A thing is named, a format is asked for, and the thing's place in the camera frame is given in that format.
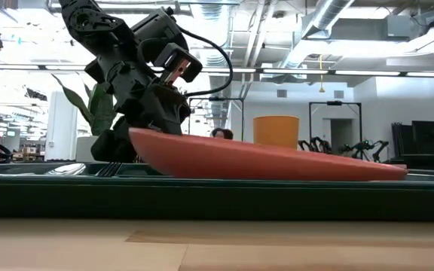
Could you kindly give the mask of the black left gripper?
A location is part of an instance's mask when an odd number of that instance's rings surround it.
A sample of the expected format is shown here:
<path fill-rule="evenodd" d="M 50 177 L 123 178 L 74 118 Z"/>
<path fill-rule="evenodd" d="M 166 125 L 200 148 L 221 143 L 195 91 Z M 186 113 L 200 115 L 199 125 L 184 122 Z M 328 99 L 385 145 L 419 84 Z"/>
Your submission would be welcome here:
<path fill-rule="evenodd" d="M 191 113 L 190 106 L 177 89 L 161 84 L 160 75 L 149 75 L 134 61 L 108 60 L 101 56 L 88 63 L 84 71 L 116 98 L 116 112 L 125 115 L 112 129 L 105 129 L 97 136 L 90 149 L 94 160 L 134 163 L 137 154 L 130 142 L 129 125 L 182 134 L 181 125 Z"/>

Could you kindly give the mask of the orange-handled metal spoon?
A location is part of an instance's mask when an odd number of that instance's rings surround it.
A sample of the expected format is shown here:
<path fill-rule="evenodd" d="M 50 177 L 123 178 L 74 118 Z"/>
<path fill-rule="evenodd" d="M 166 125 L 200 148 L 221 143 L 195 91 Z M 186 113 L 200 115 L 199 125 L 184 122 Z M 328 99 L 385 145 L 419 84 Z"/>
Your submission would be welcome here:
<path fill-rule="evenodd" d="M 52 169 L 46 172 L 46 175 L 61 175 L 61 176 L 80 175 L 85 171 L 85 169 L 86 169 L 86 165 L 84 163 L 72 163 L 72 164 L 66 164 L 63 166 L 59 166 L 55 169 Z"/>

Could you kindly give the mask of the orange plastic plate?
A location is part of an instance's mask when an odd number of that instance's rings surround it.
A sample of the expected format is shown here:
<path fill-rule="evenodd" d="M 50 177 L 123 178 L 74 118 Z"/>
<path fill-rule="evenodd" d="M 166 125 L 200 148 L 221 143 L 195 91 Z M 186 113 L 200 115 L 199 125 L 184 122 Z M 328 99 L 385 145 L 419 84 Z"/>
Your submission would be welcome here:
<path fill-rule="evenodd" d="M 288 181 L 401 181 L 402 167 L 291 148 L 131 128 L 136 153 L 177 178 Z"/>

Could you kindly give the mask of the orange plastic cup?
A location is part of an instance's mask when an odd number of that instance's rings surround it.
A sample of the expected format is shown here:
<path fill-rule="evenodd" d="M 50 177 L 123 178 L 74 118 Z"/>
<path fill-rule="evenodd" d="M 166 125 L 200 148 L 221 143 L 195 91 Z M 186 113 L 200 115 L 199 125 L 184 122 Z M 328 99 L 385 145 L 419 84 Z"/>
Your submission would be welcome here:
<path fill-rule="evenodd" d="M 260 116 L 253 119 L 253 142 L 296 149 L 300 119 L 295 116 Z"/>

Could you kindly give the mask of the dark green plastic tray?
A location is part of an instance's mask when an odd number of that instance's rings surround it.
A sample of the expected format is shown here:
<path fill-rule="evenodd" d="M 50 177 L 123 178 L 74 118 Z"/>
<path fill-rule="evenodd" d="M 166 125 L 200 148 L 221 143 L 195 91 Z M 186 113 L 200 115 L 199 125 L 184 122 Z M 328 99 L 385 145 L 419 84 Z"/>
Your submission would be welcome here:
<path fill-rule="evenodd" d="M 99 163 L 80 175 L 46 175 L 71 163 L 0 164 L 0 218 L 237 221 L 434 221 L 434 171 L 402 181 L 262 181 L 173 178 Z"/>

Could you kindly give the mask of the green leafy plant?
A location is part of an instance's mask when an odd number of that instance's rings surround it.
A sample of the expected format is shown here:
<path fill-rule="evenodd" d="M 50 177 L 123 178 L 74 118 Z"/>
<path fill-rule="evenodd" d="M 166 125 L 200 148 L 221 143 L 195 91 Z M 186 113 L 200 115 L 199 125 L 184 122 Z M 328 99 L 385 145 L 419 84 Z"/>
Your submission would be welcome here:
<path fill-rule="evenodd" d="M 107 94 L 101 84 L 95 84 L 92 89 L 83 84 L 88 98 L 88 102 L 85 103 L 75 91 L 66 87 L 56 75 L 52 75 L 52 77 L 62 87 L 68 101 L 80 111 L 82 117 L 87 121 L 93 136 L 99 136 L 112 127 L 117 115 L 114 110 L 113 96 Z"/>

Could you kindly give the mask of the white plant pot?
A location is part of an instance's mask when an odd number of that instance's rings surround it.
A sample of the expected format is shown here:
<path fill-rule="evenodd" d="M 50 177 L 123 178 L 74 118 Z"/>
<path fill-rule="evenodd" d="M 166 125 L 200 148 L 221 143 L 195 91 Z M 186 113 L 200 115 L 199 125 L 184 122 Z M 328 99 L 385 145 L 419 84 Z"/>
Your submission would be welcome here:
<path fill-rule="evenodd" d="M 75 160 L 81 163 L 96 162 L 91 154 L 93 143 L 98 139 L 97 136 L 82 136 L 77 138 Z"/>

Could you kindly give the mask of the white pillar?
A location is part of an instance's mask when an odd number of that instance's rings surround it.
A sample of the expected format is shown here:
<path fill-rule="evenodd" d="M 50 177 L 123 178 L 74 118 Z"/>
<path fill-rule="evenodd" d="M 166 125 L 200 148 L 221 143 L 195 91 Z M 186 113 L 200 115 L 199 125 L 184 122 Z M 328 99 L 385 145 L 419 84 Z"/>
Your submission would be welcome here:
<path fill-rule="evenodd" d="M 46 160 L 75 159 L 77 119 L 78 109 L 69 102 L 62 90 L 54 90 L 49 100 Z"/>

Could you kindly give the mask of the person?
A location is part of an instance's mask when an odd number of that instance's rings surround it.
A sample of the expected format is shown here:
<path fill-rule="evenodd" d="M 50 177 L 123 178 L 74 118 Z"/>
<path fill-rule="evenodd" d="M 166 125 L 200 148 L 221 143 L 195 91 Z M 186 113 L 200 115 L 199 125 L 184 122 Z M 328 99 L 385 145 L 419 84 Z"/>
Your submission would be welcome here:
<path fill-rule="evenodd" d="M 228 140 L 232 140 L 234 138 L 234 134 L 230 129 L 222 129 L 222 128 L 215 128 L 211 132 L 211 136 L 213 138 L 228 139 Z"/>

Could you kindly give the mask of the long ceiling light strip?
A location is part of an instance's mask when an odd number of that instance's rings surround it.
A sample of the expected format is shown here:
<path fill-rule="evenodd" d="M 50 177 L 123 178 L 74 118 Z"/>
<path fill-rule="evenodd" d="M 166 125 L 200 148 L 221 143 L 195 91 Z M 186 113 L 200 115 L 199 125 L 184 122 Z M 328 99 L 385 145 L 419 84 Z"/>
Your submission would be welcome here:
<path fill-rule="evenodd" d="M 84 65 L 30 65 L 30 64 L 0 64 L 4 70 L 24 71 L 65 71 L 82 72 Z M 263 69 L 263 68 L 234 68 L 238 74 L 266 74 L 266 75 L 331 75 L 331 76 L 368 76 L 368 77 L 408 77 L 434 78 L 434 72 L 395 72 L 395 71 L 366 71 L 366 70 L 331 70 L 331 69 Z"/>

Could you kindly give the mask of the stack of black cases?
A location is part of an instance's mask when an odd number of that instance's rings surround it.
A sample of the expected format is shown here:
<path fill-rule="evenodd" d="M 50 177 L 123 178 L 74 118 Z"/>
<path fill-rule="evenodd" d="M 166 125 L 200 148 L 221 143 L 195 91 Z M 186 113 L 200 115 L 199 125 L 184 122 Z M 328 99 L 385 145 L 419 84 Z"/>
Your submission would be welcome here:
<path fill-rule="evenodd" d="M 388 163 L 434 170 L 434 121 L 413 120 L 411 125 L 392 123 L 391 133 L 394 157 Z"/>

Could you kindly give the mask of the black rig frame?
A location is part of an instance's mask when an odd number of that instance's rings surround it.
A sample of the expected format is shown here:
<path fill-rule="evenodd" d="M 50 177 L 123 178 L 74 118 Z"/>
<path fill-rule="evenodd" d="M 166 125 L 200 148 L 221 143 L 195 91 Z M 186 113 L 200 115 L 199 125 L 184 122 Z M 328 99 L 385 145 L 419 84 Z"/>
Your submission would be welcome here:
<path fill-rule="evenodd" d="M 239 105 L 235 105 L 241 112 L 241 141 L 244 141 L 244 129 L 245 129 L 245 107 L 244 107 L 244 101 L 245 99 L 243 98 L 228 98 L 228 97 L 191 97 L 188 99 L 188 104 L 191 107 L 191 110 L 197 108 L 197 106 L 192 106 L 192 102 L 194 100 L 198 100 L 199 103 L 202 101 L 206 101 L 206 102 L 230 102 L 231 104 L 235 104 L 235 101 L 240 102 L 241 106 Z M 191 116 L 194 114 L 194 112 L 191 112 L 191 115 L 188 117 L 188 130 L 187 130 L 187 134 L 190 135 L 191 132 Z"/>
<path fill-rule="evenodd" d="M 333 153 L 363 140 L 362 104 L 360 102 L 309 102 L 309 138 L 319 137 L 331 145 Z"/>

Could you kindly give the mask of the silver slanted ventilation duct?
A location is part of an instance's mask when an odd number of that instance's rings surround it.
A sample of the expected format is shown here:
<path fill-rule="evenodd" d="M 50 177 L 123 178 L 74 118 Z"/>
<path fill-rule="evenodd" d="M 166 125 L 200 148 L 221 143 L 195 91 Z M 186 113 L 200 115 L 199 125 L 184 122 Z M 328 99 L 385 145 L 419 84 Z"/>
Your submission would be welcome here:
<path fill-rule="evenodd" d="M 313 54 L 312 49 L 316 47 L 307 41 L 308 38 L 314 35 L 317 39 L 328 39 L 333 25 L 354 2 L 355 0 L 319 0 L 313 12 L 300 16 L 293 32 L 292 49 L 280 63 L 280 68 L 297 69 L 308 55 Z"/>

